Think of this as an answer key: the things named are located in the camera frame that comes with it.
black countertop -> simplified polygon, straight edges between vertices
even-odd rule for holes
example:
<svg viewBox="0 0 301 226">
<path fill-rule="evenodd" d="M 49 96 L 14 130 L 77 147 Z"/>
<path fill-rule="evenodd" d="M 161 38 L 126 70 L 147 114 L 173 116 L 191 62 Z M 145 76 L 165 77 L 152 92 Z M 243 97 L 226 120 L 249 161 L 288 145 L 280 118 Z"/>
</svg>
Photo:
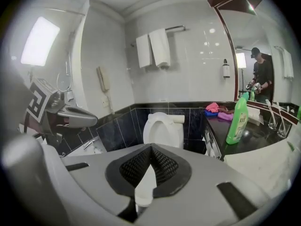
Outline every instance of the black countertop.
<svg viewBox="0 0 301 226">
<path fill-rule="evenodd" d="M 206 117 L 206 122 L 222 153 L 222 159 L 225 155 L 257 150 L 283 140 L 277 136 L 277 131 L 268 128 L 266 122 L 259 126 L 248 122 L 240 141 L 229 145 L 226 138 L 231 122 L 218 117 Z"/>
</svg>

telephone handset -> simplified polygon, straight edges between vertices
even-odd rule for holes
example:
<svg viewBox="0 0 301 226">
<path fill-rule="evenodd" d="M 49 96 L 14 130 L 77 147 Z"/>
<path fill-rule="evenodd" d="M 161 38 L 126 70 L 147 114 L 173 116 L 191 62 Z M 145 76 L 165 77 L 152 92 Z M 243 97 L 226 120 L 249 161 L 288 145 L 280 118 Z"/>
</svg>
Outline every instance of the telephone handset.
<svg viewBox="0 0 301 226">
<path fill-rule="evenodd" d="M 106 73 L 105 68 L 103 67 L 97 67 L 96 68 L 97 76 L 100 82 L 100 87 L 102 88 L 103 92 L 107 92 L 110 89 L 110 82 L 109 77 Z"/>
</svg>

black cap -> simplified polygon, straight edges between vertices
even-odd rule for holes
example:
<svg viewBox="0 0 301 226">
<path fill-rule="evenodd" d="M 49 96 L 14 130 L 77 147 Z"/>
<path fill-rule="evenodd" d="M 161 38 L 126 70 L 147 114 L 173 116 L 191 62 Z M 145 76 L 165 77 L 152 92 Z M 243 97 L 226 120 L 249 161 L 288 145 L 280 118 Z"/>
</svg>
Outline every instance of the black cap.
<svg viewBox="0 0 301 226">
<path fill-rule="evenodd" d="M 258 48 L 253 48 L 251 53 L 251 58 L 255 58 L 260 53 L 260 50 Z"/>
</svg>

green bottle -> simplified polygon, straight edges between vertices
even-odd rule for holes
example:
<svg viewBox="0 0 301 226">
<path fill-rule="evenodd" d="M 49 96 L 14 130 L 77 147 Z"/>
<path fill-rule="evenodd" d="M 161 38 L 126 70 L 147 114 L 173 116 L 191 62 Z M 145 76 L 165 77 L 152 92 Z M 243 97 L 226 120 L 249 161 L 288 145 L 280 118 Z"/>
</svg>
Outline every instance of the green bottle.
<svg viewBox="0 0 301 226">
<path fill-rule="evenodd" d="M 254 101 L 254 100 L 255 100 L 255 93 L 254 93 L 254 90 L 253 90 L 253 89 L 251 90 L 250 100 L 251 100 L 251 101 Z"/>
<path fill-rule="evenodd" d="M 239 142 L 248 122 L 249 113 L 246 106 L 248 98 L 249 93 L 246 92 L 235 105 L 233 120 L 226 139 L 226 142 L 230 145 Z"/>
</svg>

light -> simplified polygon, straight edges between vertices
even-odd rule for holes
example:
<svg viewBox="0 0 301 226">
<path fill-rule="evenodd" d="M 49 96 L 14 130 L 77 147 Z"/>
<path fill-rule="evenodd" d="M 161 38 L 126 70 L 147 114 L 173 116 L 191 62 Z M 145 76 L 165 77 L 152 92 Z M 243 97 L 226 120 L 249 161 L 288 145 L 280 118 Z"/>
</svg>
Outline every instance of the light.
<svg viewBox="0 0 301 226">
<path fill-rule="evenodd" d="M 51 46 L 60 28 L 43 17 L 39 17 L 29 33 L 21 56 L 21 63 L 44 66 Z"/>
<path fill-rule="evenodd" d="M 245 53 L 236 54 L 238 68 L 246 68 L 246 57 Z"/>
</svg>

